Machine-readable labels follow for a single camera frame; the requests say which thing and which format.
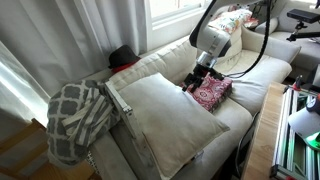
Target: window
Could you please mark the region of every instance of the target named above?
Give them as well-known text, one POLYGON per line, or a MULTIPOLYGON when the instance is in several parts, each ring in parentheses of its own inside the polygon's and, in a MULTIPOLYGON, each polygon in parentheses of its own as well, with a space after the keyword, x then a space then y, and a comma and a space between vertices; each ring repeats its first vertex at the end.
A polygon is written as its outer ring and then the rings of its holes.
POLYGON ((150 11, 153 22, 176 18, 179 15, 203 9, 210 0, 150 0, 150 11))

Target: red patterned box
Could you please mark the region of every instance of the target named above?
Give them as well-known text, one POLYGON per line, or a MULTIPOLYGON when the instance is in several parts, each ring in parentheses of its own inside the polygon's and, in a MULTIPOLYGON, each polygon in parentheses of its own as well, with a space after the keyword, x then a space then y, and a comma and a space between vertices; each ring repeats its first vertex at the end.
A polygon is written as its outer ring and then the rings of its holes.
POLYGON ((190 92, 192 85, 187 92, 206 110, 213 112, 221 102, 232 92, 232 80, 224 78, 222 81, 207 75, 203 83, 193 93, 190 92))

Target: dark object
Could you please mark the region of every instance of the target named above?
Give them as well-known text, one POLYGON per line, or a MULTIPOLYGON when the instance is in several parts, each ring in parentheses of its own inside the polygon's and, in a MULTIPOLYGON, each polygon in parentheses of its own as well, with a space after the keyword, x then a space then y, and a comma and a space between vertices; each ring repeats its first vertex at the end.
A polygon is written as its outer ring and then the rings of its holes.
POLYGON ((212 68, 207 68, 204 66, 201 66, 199 64, 196 65, 196 67, 193 69, 193 74, 189 73, 187 75, 187 77, 184 79, 183 81, 183 88, 182 91, 186 91, 188 89, 188 87, 193 84, 193 87, 191 89, 191 93, 193 93, 198 87, 201 86, 204 77, 210 73, 210 76, 215 78, 215 79, 219 79, 219 80, 223 80, 224 77, 222 76, 222 74, 220 74, 219 72, 215 71, 212 68))
POLYGON ((318 9, 319 6, 320 6, 320 0, 317 1, 316 9, 318 9))
POLYGON ((287 16, 299 20, 299 23, 295 27, 295 31, 290 35, 289 38, 287 38, 288 41, 295 41, 297 38, 320 37, 320 32, 299 33, 301 29, 308 27, 305 26, 303 22, 312 24, 320 21, 320 14, 293 9, 287 13, 287 16))
POLYGON ((117 50, 113 51, 109 56, 110 69, 118 68, 127 64, 132 64, 140 59, 135 55, 128 45, 123 45, 117 50))
POLYGON ((297 19, 299 21, 314 23, 320 20, 320 15, 308 11, 302 11, 299 9, 293 9, 287 13, 287 16, 293 19, 297 19))

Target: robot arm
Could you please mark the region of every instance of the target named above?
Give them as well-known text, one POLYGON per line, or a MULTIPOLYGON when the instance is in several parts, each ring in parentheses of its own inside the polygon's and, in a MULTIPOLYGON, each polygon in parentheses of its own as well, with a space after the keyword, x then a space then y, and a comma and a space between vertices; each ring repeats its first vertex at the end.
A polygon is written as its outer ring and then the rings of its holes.
POLYGON ((226 54, 231 46, 230 35, 224 31, 216 30, 208 26, 209 21, 221 7, 232 4, 252 4, 259 0, 212 0, 197 26, 192 31, 189 41, 192 46, 203 50, 201 56, 197 59, 197 65, 193 74, 189 73, 184 80, 183 91, 186 91, 189 85, 193 84, 191 92, 198 88, 203 78, 210 73, 217 79, 223 79, 222 75, 213 69, 218 57, 226 54))

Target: black cable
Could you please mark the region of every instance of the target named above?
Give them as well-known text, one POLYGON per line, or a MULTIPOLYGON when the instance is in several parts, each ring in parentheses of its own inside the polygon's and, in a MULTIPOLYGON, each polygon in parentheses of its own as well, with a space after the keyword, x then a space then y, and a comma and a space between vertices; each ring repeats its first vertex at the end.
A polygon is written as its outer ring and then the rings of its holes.
POLYGON ((256 59, 256 61, 244 72, 239 72, 239 73, 233 73, 233 74, 228 74, 228 75, 224 75, 224 77, 230 77, 230 78, 240 78, 242 76, 244 76, 245 74, 247 74, 249 71, 251 71, 257 64, 258 62, 261 60, 264 51, 267 47, 267 43, 268 43, 268 38, 269 38, 269 29, 270 29, 270 16, 271 16, 271 1, 272 0, 267 0, 267 21, 266 21, 266 30, 265 30, 265 34, 264 34, 264 40, 263 40, 263 44, 259 53, 258 58, 256 59))
POLYGON ((256 122, 257 122, 257 116, 260 114, 260 111, 257 112, 254 116, 253 116, 253 121, 250 125, 250 127, 248 128, 248 130, 246 131, 246 133, 244 134, 244 136, 241 138, 240 142, 239 142, 239 145, 238 145, 238 150, 237 150, 237 153, 236 153, 236 158, 235 158, 235 168, 236 168, 236 175, 240 178, 241 177, 241 172, 239 170, 239 165, 238 165, 238 159, 239 159, 239 154, 240 154, 240 150, 241 150, 241 145, 242 145, 242 141, 244 139, 244 137, 247 136, 247 134, 250 132, 251 128, 253 126, 255 126, 256 122))

